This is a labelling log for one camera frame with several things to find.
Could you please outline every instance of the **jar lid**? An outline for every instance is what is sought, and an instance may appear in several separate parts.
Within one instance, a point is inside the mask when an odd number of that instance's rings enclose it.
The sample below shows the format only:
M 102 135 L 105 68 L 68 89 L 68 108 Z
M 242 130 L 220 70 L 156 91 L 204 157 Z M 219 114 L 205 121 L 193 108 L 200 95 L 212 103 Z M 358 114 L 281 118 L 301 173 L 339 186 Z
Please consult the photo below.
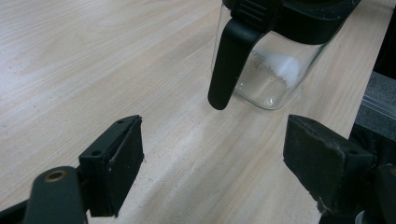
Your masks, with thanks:
M 233 9 L 235 1 L 222 0 Z M 245 0 L 250 3 L 262 0 Z M 308 45 L 329 42 L 360 0 L 285 0 L 273 31 Z

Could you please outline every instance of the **metal screw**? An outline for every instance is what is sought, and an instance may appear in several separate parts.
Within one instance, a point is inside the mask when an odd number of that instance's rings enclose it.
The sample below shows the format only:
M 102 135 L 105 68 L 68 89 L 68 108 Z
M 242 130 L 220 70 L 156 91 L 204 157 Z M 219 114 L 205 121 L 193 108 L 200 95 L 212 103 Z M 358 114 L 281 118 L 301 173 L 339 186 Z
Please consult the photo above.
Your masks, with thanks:
M 44 181 L 46 181 L 47 183 L 52 183 L 63 179 L 65 176 L 66 176 L 66 171 L 57 170 L 47 174 L 46 177 L 44 178 Z
M 396 168 L 391 169 L 390 173 L 396 176 Z

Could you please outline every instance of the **light wood grain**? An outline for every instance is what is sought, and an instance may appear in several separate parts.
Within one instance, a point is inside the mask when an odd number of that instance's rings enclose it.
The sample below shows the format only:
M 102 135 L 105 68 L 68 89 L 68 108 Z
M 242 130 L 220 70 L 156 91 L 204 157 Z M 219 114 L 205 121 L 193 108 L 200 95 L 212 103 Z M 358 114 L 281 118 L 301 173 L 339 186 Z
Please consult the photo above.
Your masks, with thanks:
M 362 0 L 276 111 L 206 100 L 220 0 L 0 3 L 0 209 L 139 114 L 145 162 L 120 217 L 91 223 L 318 223 L 282 161 L 288 114 L 347 137 L 395 6 Z

